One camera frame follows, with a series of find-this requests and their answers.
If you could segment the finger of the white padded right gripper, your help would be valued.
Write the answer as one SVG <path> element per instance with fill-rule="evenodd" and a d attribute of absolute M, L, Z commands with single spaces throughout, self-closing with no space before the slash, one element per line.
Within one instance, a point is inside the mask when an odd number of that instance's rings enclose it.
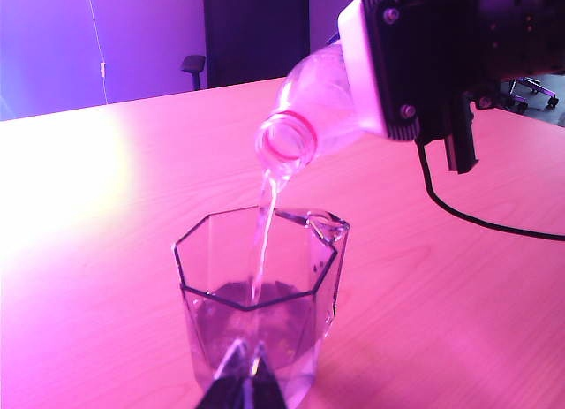
<path fill-rule="evenodd" d="M 399 0 L 353 0 L 338 16 L 338 33 L 361 130 L 389 140 L 415 140 L 416 108 L 396 89 L 402 70 L 385 43 L 400 25 Z"/>

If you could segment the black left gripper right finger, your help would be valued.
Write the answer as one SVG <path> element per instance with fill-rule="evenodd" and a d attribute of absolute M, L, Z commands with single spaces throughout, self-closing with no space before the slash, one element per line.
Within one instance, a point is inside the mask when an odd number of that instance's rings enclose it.
<path fill-rule="evenodd" d="M 245 379 L 246 408 L 286 408 L 286 401 L 268 364 L 267 350 L 263 342 L 255 347 Z"/>

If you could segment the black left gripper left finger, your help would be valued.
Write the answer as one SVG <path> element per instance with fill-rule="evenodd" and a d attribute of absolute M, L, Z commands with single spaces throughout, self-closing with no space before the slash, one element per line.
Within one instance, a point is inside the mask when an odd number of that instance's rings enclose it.
<path fill-rule="evenodd" d="M 237 338 L 216 369 L 213 381 L 196 405 L 200 408 L 249 408 L 247 344 Z"/>

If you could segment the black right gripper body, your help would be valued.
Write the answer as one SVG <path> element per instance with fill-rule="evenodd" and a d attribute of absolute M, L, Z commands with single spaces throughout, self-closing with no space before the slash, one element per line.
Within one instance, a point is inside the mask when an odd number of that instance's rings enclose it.
<path fill-rule="evenodd" d="M 471 108 L 501 103 L 500 84 L 564 68 L 564 0 L 400 0 L 400 66 L 425 146 L 448 167 L 476 164 Z"/>

